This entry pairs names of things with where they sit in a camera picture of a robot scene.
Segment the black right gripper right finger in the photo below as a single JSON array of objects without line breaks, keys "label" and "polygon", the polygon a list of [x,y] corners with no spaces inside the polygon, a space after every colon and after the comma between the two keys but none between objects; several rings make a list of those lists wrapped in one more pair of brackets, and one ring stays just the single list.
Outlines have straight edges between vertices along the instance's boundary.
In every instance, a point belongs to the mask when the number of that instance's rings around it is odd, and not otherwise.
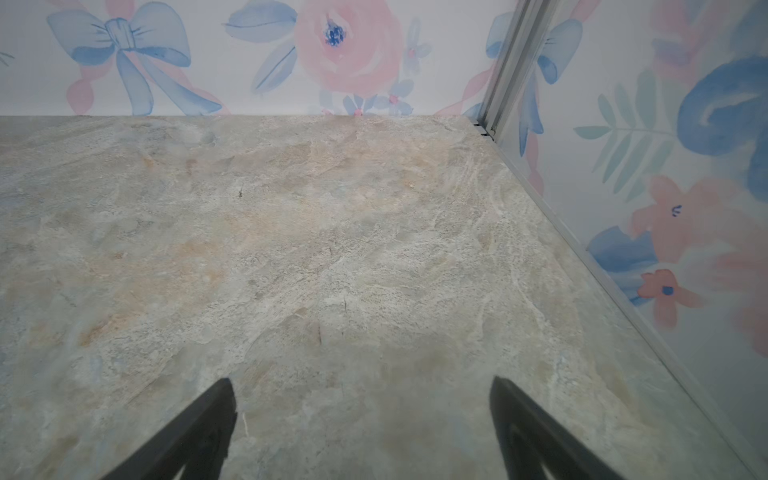
[{"label": "black right gripper right finger", "polygon": [[622,478],[511,380],[493,379],[489,406],[509,479]]}]

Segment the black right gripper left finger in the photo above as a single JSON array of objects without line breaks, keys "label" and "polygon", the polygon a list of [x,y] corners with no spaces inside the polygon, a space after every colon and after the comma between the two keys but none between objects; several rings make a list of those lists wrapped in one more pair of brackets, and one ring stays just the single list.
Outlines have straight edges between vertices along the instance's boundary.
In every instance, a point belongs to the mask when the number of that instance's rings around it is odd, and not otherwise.
[{"label": "black right gripper left finger", "polygon": [[107,479],[218,479],[238,415],[230,379],[221,378]]}]

